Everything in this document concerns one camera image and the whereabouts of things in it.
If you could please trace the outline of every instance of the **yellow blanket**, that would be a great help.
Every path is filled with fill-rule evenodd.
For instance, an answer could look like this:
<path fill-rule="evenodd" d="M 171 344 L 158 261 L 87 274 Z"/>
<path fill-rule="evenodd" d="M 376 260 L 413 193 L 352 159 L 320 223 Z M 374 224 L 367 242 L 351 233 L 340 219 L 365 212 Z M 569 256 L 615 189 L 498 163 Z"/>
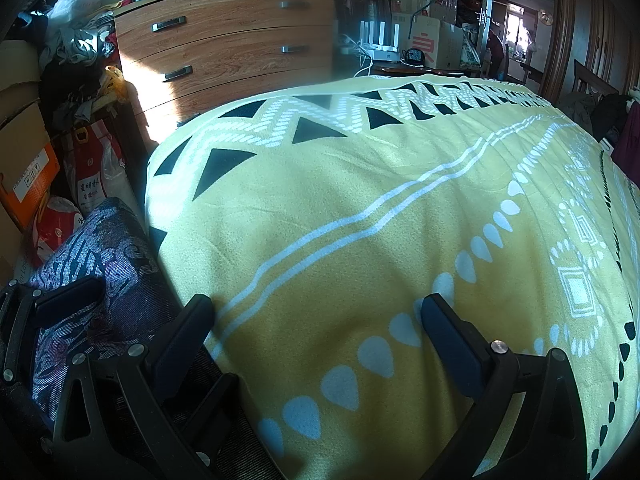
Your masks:
<path fill-rule="evenodd" d="M 288 479 L 417 479 L 468 410 L 415 317 L 570 357 L 593 477 L 635 419 L 638 188 L 521 86 L 358 78 L 224 105 L 148 166 L 146 217 Z M 497 463 L 522 399 L 479 470 Z"/>

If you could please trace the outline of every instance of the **wooden wardrobe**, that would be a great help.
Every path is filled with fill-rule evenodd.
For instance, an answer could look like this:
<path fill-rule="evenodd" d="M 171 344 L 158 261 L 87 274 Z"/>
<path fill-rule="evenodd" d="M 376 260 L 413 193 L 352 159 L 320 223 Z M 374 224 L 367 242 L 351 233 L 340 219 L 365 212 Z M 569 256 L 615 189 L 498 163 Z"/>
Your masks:
<path fill-rule="evenodd" d="M 540 95 L 555 103 L 583 91 L 574 60 L 625 94 L 638 85 L 640 29 L 638 9 L 615 7 L 612 0 L 556 0 L 554 30 Z"/>

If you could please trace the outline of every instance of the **metal screw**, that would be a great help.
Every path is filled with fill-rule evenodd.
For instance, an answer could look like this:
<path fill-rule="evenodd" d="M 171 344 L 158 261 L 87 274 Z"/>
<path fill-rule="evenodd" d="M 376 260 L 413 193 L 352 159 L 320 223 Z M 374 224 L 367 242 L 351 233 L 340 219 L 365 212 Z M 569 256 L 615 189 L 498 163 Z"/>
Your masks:
<path fill-rule="evenodd" d="M 496 339 L 495 341 L 491 342 L 491 350 L 493 350 L 497 354 L 506 354 L 507 350 L 509 350 L 509 347 L 504 341 Z"/>
<path fill-rule="evenodd" d="M 140 343 L 136 343 L 135 345 L 131 345 L 129 347 L 129 350 L 127 351 L 127 353 L 131 357 L 138 357 L 139 355 L 142 355 L 142 352 L 144 351 L 145 351 L 145 346 L 141 345 Z"/>
<path fill-rule="evenodd" d="M 200 457 L 200 460 L 202 460 L 205 466 L 209 467 L 209 464 L 211 464 L 211 459 L 207 455 L 205 455 L 201 451 L 196 452 L 196 455 Z"/>
<path fill-rule="evenodd" d="M 566 354 L 559 348 L 554 348 L 551 351 L 551 356 L 556 360 L 556 361 L 564 361 L 566 359 Z"/>
<path fill-rule="evenodd" d="M 86 359 L 86 355 L 83 353 L 79 353 L 74 355 L 74 357 L 71 359 L 71 362 L 75 365 L 81 365 L 82 363 L 84 363 L 85 359 Z"/>
<path fill-rule="evenodd" d="M 51 452 L 51 446 L 53 446 L 53 442 L 50 439 L 48 439 L 47 437 L 43 436 L 40 439 L 40 447 L 48 455 L 50 455 L 52 453 Z"/>

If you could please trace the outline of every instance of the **drawer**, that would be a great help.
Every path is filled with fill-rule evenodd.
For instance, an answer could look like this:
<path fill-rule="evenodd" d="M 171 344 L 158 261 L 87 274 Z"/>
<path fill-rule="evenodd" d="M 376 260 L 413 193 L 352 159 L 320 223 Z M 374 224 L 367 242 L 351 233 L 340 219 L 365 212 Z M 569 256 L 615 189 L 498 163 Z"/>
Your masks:
<path fill-rule="evenodd" d="M 115 23 L 120 57 L 133 62 L 213 36 L 259 28 L 329 26 L 333 19 L 334 0 L 161 0 L 124 12 Z M 152 32 L 153 24 L 163 22 L 174 24 Z"/>
<path fill-rule="evenodd" d="M 131 106 L 139 114 L 212 86 L 260 74 L 329 67 L 331 60 L 331 27 L 283 27 L 175 46 L 135 63 L 123 61 L 122 71 Z"/>
<path fill-rule="evenodd" d="M 174 99 L 136 115 L 136 121 L 147 149 L 151 152 L 157 144 L 175 131 L 178 122 L 191 119 L 197 114 L 203 114 L 225 103 L 252 95 L 294 86 L 324 83 L 330 78 L 329 67 L 257 75 Z"/>

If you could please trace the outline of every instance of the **drawer handle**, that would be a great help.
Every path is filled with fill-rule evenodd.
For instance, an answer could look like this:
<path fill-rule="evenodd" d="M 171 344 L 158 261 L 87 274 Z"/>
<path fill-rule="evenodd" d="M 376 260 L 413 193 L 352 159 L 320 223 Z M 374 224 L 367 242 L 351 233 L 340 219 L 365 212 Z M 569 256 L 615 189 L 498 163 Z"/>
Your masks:
<path fill-rule="evenodd" d="M 180 25 L 181 23 L 185 23 L 186 21 L 186 16 L 178 16 L 177 18 L 174 18 L 172 20 L 154 23 L 153 25 L 151 25 L 151 32 L 157 32 L 158 30 L 162 30 L 164 28 L 175 27 L 175 25 Z"/>
<path fill-rule="evenodd" d="M 280 2 L 281 9 L 307 9 L 309 7 L 311 7 L 311 4 L 309 4 L 309 2 L 290 2 L 289 0 Z"/>
<path fill-rule="evenodd" d="M 309 50 L 308 45 L 297 45 L 297 46 L 285 45 L 282 47 L 283 54 L 293 54 L 295 52 L 306 52 L 307 50 Z"/>
<path fill-rule="evenodd" d="M 189 117 L 188 119 L 185 119 L 183 121 L 177 121 L 177 123 L 175 123 L 175 127 L 176 128 L 180 128 L 180 126 L 184 126 L 186 123 L 188 123 L 189 121 L 191 121 L 192 119 L 195 119 L 196 117 L 199 117 L 200 112 L 193 114 L 191 117 Z"/>
<path fill-rule="evenodd" d="M 176 70 L 175 72 L 169 72 L 167 74 L 164 74 L 164 79 L 162 79 L 162 82 L 167 83 L 169 81 L 173 81 L 174 79 L 178 79 L 183 75 L 187 75 L 191 73 L 193 73 L 193 67 L 189 65 L 184 68 L 181 68 L 180 70 Z"/>

